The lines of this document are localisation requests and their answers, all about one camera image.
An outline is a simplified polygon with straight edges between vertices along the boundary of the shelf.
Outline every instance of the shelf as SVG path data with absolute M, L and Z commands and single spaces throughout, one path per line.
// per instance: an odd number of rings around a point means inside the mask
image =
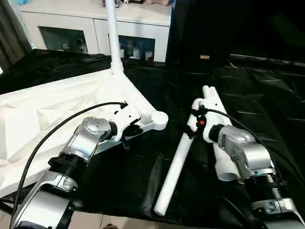
M 107 19 L 102 0 L 32 0 L 20 6 L 21 12 L 58 14 L 94 19 Z M 171 6 L 159 4 L 124 4 L 116 9 L 117 21 L 169 27 Z

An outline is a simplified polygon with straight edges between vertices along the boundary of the tiled floor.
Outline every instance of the tiled floor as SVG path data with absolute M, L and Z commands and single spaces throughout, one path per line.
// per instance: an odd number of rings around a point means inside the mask
M 109 223 L 118 226 L 119 229 L 198 229 L 141 219 L 89 214 L 77 211 L 72 216 L 69 229 L 102 229 L 102 227 Z M 0 211 L 0 229 L 8 229 L 9 225 L 10 215 Z

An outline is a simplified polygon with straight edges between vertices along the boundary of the glass cabinet door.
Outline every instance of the glass cabinet door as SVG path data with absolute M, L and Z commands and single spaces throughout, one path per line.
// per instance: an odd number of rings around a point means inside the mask
M 121 58 L 153 61 L 155 39 L 119 35 Z
M 88 54 L 83 31 L 44 26 L 39 29 L 47 49 Z
M 99 53 L 93 19 L 31 12 L 21 15 L 37 49 Z

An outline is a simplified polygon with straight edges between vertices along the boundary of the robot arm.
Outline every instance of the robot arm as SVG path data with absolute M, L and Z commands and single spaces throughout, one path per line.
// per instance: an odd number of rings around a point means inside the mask
M 231 125 L 214 125 L 209 138 L 235 162 L 258 219 L 263 220 L 268 228 L 282 227 L 282 222 L 290 222 L 291 228 L 305 228 L 286 185 L 263 145 L 257 143 L 249 132 Z
M 13 216 L 11 229 L 66 229 L 74 205 L 71 194 L 94 155 L 104 141 L 120 141 L 124 130 L 140 115 L 132 105 L 119 111 L 112 120 L 87 117 L 63 147 L 51 166 L 33 187 Z
M 218 178 L 223 181 L 238 179 L 245 184 L 255 217 L 269 229 L 287 228 L 287 225 L 304 229 L 305 223 L 267 149 L 249 132 L 232 126 L 226 117 L 206 112 L 208 108 L 225 113 L 214 87 L 204 86 L 203 94 L 204 99 L 198 98 L 193 102 L 188 128 L 182 135 L 158 196 L 155 213 L 165 215 L 193 138 L 202 135 L 206 142 L 213 144 Z

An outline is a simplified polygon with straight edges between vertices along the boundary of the white vertical pole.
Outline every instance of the white vertical pole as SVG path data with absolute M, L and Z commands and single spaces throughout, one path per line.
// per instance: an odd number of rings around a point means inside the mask
M 111 50 L 111 69 L 114 71 L 123 71 L 123 64 L 120 57 L 120 44 L 118 27 L 116 23 L 116 13 L 114 0 L 106 0 L 107 20 L 109 28 L 109 40 Z

